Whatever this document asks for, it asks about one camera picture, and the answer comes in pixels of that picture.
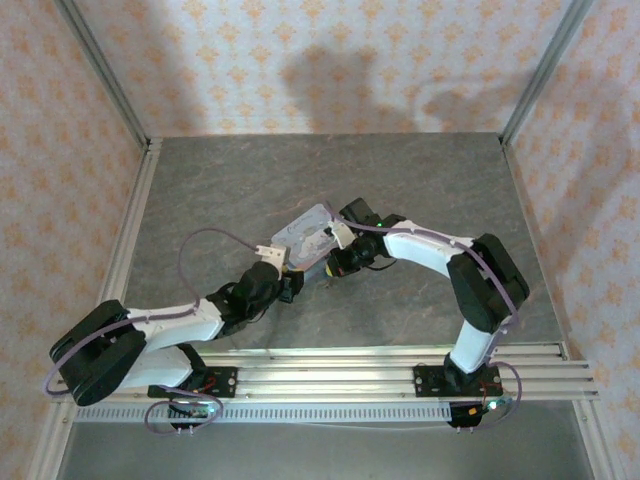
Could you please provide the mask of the circuit board with green LED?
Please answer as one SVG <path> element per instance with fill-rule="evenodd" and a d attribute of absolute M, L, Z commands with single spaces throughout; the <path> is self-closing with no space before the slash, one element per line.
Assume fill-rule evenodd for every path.
<path fill-rule="evenodd" d="M 174 418 L 202 420 L 213 418 L 221 413 L 223 405 L 216 402 L 171 402 L 168 406 Z"/>
<path fill-rule="evenodd" d="M 493 400 L 471 403 L 462 407 L 462 413 L 470 418 L 480 419 L 483 415 L 494 411 L 503 406 L 510 405 L 513 399 L 508 397 L 500 397 Z"/>

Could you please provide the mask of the aluminium frame post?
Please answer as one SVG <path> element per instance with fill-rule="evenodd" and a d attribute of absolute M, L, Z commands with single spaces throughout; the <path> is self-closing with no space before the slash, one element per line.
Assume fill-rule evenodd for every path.
<path fill-rule="evenodd" d="M 530 75 L 526 88 L 516 102 L 511 116 L 499 135 L 500 144 L 503 147 L 509 146 L 514 142 L 520 128 L 536 105 L 593 3 L 594 0 L 570 1 L 537 66 Z"/>
<path fill-rule="evenodd" d="M 143 150 L 150 139 L 136 115 L 114 70 L 100 47 L 89 23 L 84 18 L 76 0 L 52 0 L 71 33 L 79 43 L 85 58 L 93 68 L 107 96 L 118 111 L 135 143 Z"/>

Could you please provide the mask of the light blue pouch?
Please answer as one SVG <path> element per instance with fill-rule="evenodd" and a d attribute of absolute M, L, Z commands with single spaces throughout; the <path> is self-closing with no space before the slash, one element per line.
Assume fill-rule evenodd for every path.
<path fill-rule="evenodd" d="M 330 213 L 318 203 L 277 231 L 271 243 L 287 248 L 289 268 L 307 271 L 337 246 L 335 237 L 326 232 L 330 220 Z"/>

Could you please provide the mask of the aluminium table side rail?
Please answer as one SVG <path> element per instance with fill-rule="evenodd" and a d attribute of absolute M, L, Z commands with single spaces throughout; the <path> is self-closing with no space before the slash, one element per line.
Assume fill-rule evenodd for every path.
<path fill-rule="evenodd" d="M 143 150 L 106 278 L 97 299 L 98 303 L 112 298 L 124 298 L 135 243 L 162 144 L 163 138 L 152 138 L 149 145 Z M 77 406 L 70 397 L 54 399 L 50 402 L 26 480 L 56 480 L 76 412 Z"/>
<path fill-rule="evenodd" d="M 554 286 L 551 277 L 544 268 L 540 248 L 537 241 L 541 239 L 539 228 L 535 225 L 534 215 L 527 211 L 529 197 L 526 194 L 524 181 L 518 178 L 520 171 L 518 170 L 517 160 L 514 148 L 508 143 L 501 144 L 505 161 L 512 173 L 515 188 L 522 203 L 524 218 L 529 230 L 537 260 L 544 279 L 545 288 L 549 299 L 553 306 L 556 323 L 562 334 L 560 342 L 560 351 L 564 355 L 564 360 L 583 360 L 581 355 L 574 352 L 574 348 L 569 346 L 568 323 L 563 317 L 564 312 L 558 307 L 553 299 L 552 287 Z M 601 405 L 601 396 L 598 389 L 593 385 L 590 391 L 583 393 L 583 396 L 572 400 L 571 407 L 573 416 L 579 428 L 582 444 L 585 448 L 586 457 L 589 463 L 589 469 L 595 480 L 616 480 L 621 470 L 620 462 L 611 453 L 609 433 L 606 429 L 604 413 Z"/>

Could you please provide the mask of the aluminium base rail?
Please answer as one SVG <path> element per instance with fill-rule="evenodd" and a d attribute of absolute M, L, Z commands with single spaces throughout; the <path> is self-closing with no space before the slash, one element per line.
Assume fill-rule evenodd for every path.
<path fill-rule="evenodd" d="M 447 350 L 445 346 L 203 349 L 200 355 L 208 365 L 237 368 L 236 403 L 414 402 L 414 367 L 442 364 Z M 506 392 L 523 400 L 575 400 L 593 385 L 597 388 L 586 361 L 563 357 L 560 343 L 525 343 L 501 345 L 492 359 L 499 365 Z"/>

